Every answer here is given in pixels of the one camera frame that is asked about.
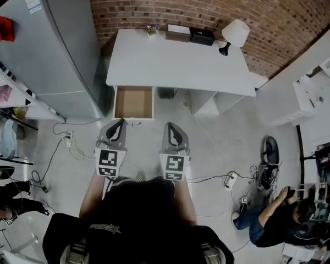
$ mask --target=blue jeans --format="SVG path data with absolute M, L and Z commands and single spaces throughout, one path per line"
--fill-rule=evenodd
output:
M 264 228 L 260 225 L 258 219 L 264 209 L 264 206 L 260 206 L 246 210 L 240 217 L 233 221 L 237 230 L 243 230 L 249 227 L 249 239 L 253 244 L 255 244 L 264 233 Z

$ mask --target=black pants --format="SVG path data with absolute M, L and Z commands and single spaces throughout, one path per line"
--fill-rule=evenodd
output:
M 4 206 L 7 206 L 12 211 L 17 211 L 18 215 L 21 215 L 30 211 L 37 211 L 44 213 L 45 209 L 41 202 L 22 199 L 18 197 L 14 199 L 14 196 L 20 194 L 21 191 L 28 193 L 29 191 L 29 182 L 15 182 L 9 183 L 5 186 L 0 186 L 0 208 L 4 209 Z

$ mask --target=drawer handle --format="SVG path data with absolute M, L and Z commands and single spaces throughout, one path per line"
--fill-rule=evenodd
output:
M 141 124 L 142 124 L 142 122 L 140 122 L 140 123 L 138 123 L 138 124 L 134 124 L 133 122 L 132 122 L 131 124 L 127 123 L 127 125 L 131 125 L 132 127 L 133 127 L 133 126 L 138 126 L 138 125 L 141 125 Z

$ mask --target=black lamp base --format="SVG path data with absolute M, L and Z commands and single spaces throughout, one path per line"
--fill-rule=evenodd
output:
M 220 48 L 219 49 L 220 54 L 223 55 L 223 56 L 227 56 L 229 54 L 230 45 L 231 45 L 231 43 L 227 42 L 225 47 Z

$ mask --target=gray refrigerator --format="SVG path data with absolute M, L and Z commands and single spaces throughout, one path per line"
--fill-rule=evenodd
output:
M 63 117 L 100 118 L 108 111 L 106 68 L 90 0 L 8 0 L 14 42 L 0 41 L 0 61 Z

